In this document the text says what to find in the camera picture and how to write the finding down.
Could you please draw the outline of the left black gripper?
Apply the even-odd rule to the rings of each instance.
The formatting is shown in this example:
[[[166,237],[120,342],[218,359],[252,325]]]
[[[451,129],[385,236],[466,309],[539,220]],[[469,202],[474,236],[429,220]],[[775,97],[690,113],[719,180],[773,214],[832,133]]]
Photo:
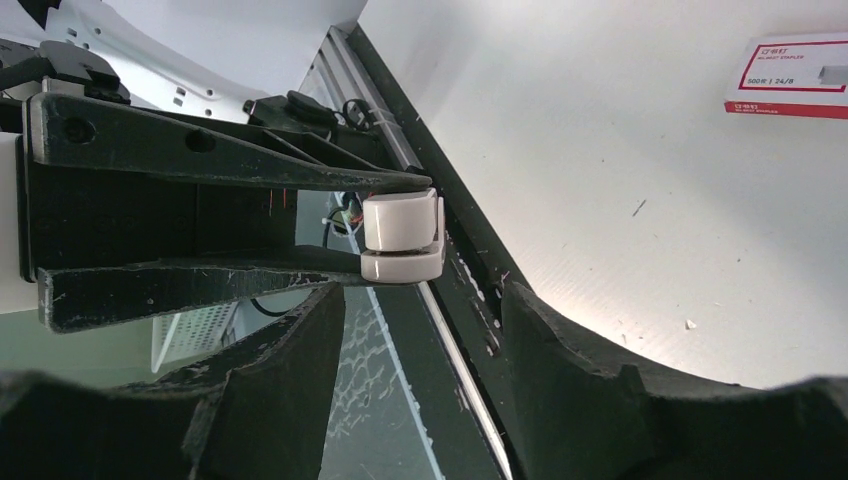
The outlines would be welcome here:
[[[432,185],[313,132],[58,93],[27,100],[26,137],[35,162],[17,137],[19,271],[33,282],[41,269],[39,319],[57,334],[333,282],[365,286],[358,255],[291,246],[296,191],[246,187],[406,193]]]

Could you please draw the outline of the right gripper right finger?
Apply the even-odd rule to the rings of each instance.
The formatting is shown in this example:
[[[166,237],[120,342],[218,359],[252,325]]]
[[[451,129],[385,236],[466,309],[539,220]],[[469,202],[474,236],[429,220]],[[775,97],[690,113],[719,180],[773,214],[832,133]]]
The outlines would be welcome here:
[[[529,479],[847,475],[843,377],[766,390],[722,383],[642,357],[523,285],[507,285],[501,309]]]

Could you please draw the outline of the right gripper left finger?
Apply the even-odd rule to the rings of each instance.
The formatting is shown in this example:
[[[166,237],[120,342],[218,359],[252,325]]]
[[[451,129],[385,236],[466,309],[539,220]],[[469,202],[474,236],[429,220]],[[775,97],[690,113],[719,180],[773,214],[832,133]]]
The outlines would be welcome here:
[[[345,323],[343,288],[159,380],[96,389],[1,376],[5,479],[315,479]]]

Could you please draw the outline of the beige mini stapler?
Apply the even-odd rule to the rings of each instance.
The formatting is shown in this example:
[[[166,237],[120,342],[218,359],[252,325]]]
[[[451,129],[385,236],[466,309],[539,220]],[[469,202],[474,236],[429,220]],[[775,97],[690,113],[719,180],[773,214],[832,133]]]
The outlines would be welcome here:
[[[444,199],[436,190],[374,195],[363,204],[361,275],[380,284],[416,284],[442,275]]]

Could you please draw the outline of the red white staple box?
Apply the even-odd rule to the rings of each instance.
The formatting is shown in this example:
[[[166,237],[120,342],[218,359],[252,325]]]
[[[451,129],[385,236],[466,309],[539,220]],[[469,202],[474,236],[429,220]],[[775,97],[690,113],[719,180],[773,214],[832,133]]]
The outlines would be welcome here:
[[[750,40],[724,98],[732,114],[847,118],[847,34]]]

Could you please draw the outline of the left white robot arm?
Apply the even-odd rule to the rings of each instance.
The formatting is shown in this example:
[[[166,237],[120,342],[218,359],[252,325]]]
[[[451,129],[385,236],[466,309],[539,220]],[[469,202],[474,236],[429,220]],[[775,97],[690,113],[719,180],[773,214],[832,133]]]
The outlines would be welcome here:
[[[1,310],[71,333],[444,265],[444,203],[360,99],[229,81],[100,1],[1,43]]]

